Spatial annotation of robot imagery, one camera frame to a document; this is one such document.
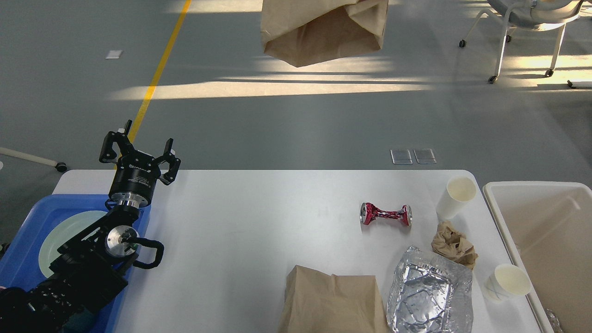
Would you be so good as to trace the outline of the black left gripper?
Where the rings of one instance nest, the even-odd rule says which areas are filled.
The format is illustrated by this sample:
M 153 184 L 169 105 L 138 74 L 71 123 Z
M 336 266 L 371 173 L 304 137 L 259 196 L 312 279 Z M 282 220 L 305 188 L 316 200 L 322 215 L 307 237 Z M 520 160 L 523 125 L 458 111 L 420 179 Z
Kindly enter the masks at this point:
M 109 191 L 109 199 L 112 202 L 131 198 L 139 203 L 139 207 L 146 207 L 152 203 L 158 179 L 165 185 L 175 181 L 181 160 L 172 149 L 173 138 L 169 138 L 165 143 L 162 156 L 154 158 L 149 154 L 139 154 L 129 140 L 132 123 L 129 119 L 122 129 L 106 134 L 99 162 L 117 165 Z M 161 164 L 168 164 L 166 172 L 161 171 Z

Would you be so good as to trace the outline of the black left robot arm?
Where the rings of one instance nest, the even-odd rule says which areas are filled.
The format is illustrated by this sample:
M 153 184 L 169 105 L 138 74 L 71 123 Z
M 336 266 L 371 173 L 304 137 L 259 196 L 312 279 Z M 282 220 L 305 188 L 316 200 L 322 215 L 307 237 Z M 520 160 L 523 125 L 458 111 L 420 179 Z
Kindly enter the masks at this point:
M 95 314 L 113 301 L 128 285 L 129 268 L 150 270 L 161 263 L 164 245 L 141 237 L 133 224 L 140 209 L 151 204 L 157 181 L 175 181 L 181 160 L 172 138 L 159 157 L 135 149 L 131 125 L 128 120 L 122 129 L 108 132 L 98 158 L 116 165 L 106 214 L 59 246 L 46 280 L 30 291 L 1 291 L 3 333 L 57 333 L 75 314 Z

